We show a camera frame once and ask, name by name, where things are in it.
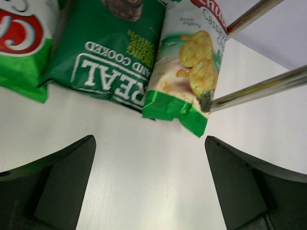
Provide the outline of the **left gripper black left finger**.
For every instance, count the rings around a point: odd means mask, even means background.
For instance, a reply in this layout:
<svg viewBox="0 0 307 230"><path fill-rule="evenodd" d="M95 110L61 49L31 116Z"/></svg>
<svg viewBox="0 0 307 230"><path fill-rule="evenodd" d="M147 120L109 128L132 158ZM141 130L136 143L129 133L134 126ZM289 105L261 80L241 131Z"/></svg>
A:
<svg viewBox="0 0 307 230"><path fill-rule="evenodd" d="M2 230L74 230L96 140L88 135L55 153L0 174Z"/></svg>

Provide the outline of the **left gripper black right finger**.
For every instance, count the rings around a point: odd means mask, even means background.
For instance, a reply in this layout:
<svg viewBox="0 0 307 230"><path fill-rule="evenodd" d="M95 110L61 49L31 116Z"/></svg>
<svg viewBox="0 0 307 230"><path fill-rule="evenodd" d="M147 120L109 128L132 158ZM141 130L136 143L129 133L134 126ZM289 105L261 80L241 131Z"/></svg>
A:
<svg viewBox="0 0 307 230"><path fill-rule="evenodd" d="M228 230L305 230L307 176L244 153L213 136L205 140Z"/></svg>

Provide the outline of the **green Real chips bag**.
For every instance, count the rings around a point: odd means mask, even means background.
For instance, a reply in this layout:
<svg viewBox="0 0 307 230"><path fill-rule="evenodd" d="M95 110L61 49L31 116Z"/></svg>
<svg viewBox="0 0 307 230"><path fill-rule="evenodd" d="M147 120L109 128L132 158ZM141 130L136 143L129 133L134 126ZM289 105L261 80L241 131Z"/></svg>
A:
<svg viewBox="0 0 307 230"><path fill-rule="evenodd" d="M54 82L140 112L166 3L75 0L40 84Z"/></svg>

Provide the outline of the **green Chuba cassava bag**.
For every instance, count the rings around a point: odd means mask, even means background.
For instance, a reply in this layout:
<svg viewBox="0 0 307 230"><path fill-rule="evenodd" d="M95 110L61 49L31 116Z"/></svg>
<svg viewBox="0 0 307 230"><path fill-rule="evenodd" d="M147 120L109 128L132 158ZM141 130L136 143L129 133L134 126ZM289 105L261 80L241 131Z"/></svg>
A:
<svg viewBox="0 0 307 230"><path fill-rule="evenodd" d="M47 87L39 87L53 46L61 0L0 2L0 85L44 103Z"/></svg>
<svg viewBox="0 0 307 230"><path fill-rule="evenodd" d="M225 21L217 1L169 1L143 117L177 119L201 137L209 119L226 41Z"/></svg>

